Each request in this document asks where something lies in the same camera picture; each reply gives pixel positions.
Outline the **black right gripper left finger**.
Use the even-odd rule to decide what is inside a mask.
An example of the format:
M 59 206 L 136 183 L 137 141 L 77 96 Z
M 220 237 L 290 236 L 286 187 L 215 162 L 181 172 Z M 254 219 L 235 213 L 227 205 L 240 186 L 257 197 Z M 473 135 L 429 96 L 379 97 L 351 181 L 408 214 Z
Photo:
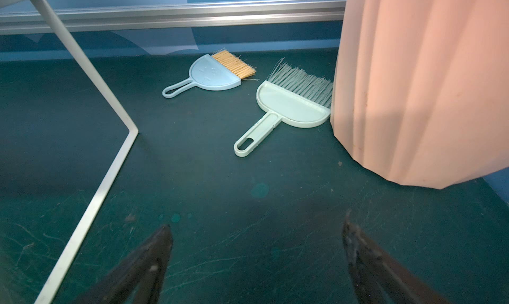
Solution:
M 74 303 L 158 303 L 173 247 L 171 227 L 161 226 Z

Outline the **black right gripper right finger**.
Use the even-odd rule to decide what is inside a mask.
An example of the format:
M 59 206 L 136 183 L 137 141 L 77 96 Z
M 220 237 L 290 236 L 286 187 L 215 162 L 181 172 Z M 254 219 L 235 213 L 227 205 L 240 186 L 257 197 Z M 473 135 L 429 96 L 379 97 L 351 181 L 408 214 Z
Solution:
M 346 214 L 343 248 L 359 303 L 449 303 L 369 238 Z

